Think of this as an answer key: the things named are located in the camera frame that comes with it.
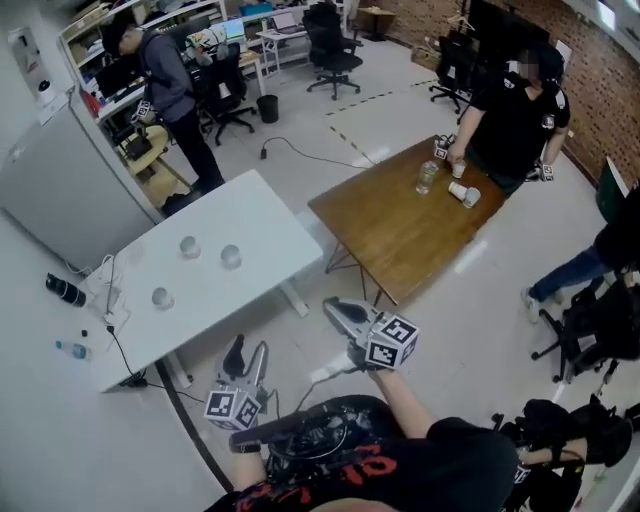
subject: white paper cup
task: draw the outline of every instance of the white paper cup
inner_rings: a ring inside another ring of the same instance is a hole
[[[153,305],[164,311],[173,307],[173,297],[165,288],[156,288],[151,294],[151,302]]]
[[[451,192],[451,194],[457,199],[459,199],[460,201],[464,201],[467,195],[467,187],[463,187],[459,183],[452,181],[449,184],[449,192]]]
[[[465,208],[473,208],[478,201],[480,201],[480,191],[477,188],[470,188],[467,190],[467,193],[464,196],[464,207]]]
[[[180,252],[188,260],[200,256],[200,246],[192,236],[185,236],[180,242]]]
[[[456,179],[462,178],[464,174],[464,170],[467,168],[467,163],[463,160],[461,162],[456,162],[453,164],[453,177]]]
[[[222,260],[222,266],[227,270],[234,270],[242,265],[240,249],[236,245],[225,246],[220,253],[220,259]]]

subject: wooden table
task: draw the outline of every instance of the wooden table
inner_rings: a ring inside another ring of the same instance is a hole
[[[506,200],[505,194],[470,162],[460,180],[454,180],[449,164],[433,156],[431,137],[309,202],[311,210],[338,240],[327,272],[340,247],[353,256],[379,287],[375,303],[384,292],[394,304],[406,299],[420,285],[444,269],[473,239]],[[440,166],[426,195],[416,192],[422,163]],[[449,193],[449,184],[475,187],[482,198],[465,208]]]
[[[384,9],[380,9],[379,7],[360,7],[358,12],[363,12],[373,16],[373,31],[371,35],[365,36],[369,41],[384,41],[384,34],[380,32],[380,16],[395,16],[395,12],[386,11]]]
[[[137,137],[138,135],[134,135],[127,139],[127,142]],[[162,154],[165,153],[169,143],[167,130],[162,126],[150,126],[147,128],[147,139],[151,143],[151,149],[137,160],[128,158],[121,146],[118,146],[118,151],[124,158],[129,172],[136,178],[151,204],[156,208],[161,208],[167,198],[174,192],[178,182],[187,187],[187,190],[191,190],[191,185],[162,158]],[[143,182],[138,175],[148,167],[151,167],[154,175]]]

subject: office chair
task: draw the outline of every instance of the office chair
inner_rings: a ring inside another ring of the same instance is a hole
[[[459,114],[461,110],[459,102],[469,103],[469,100],[460,96],[458,91],[469,89],[477,54],[471,45],[456,43],[448,37],[440,37],[440,50],[442,55],[436,70],[440,85],[429,87],[429,91],[433,92],[435,89],[441,93],[432,96],[431,101],[449,98],[456,106],[456,114]]]
[[[349,81],[347,71],[362,65],[362,59],[355,56],[357,46],[361,44],[356,40],[358,32],[354,32],[353,40],[342,36],[340,16],[329,4],[319,3],[306,12],[302,18],[304,28],[311,40],[309,59],[311,62],[330,72],[331,75],[318,75],[318,82],[310,85],[307,92],[325,84],[333,85],[334,101],[338,99],[338,85],[348,85],[360,93],[360,86]]]
[[[567,382],[585,371],[600,368],[608,359],[636,361],[640,359],[640,288],[627,288],[623,280],[616,281],[596,300],[588,287],[571,299],[571,307],[563,312],[562,320],[555,320],[544,309],[540,314],[558,336],[558,341],[543,352],[534,352],[537,361],[560,349],[560,373],[553,382],[565,378]],[[580,339],[594,336],[595,343],[582,350]]]
[[[244,101],[247,94],[247,84],[240,72],[240,45],[231,43],[229,54],[224,60],[213,59],[210,66],[199,68],[197,72],[191,73],[198,108],[211,116],[219,125],[216,133],[216,145],[220,145],[220,136],[230,123],[235,123],[249,128],[249,133],[254,133],[253,126],[240,119],[242,114],[251,112],[255,115],[256,109],[253,107],[237,109]],[[229,95],[222,97],[220,85],[224,84],[229,91]]]

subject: hand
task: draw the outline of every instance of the hand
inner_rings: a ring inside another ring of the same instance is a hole
[[[457,162],[460,162],[464,159],[464,154],[467,148],[463,147],[461,144],[454,142],[449,147],[449,153],[447,154],[447,161],[454,165]]]

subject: black t-shirt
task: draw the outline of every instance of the black t-shirt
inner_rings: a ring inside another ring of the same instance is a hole
[[[401,511],[498,512],[518,465],[509,439],[459,418],[434,424],[426,439],[369,439],[318,463],[313,478],[266,481],[234,492],[210,512],[305,512],[343,498]]]
[[[524,179],[533,170],[544,145],[570,118],[564,92],[543,92],[532,101],[527,85],[517,73],[506,73],[471,102],[486,112],[471,147],[491,171],[514,179]]]

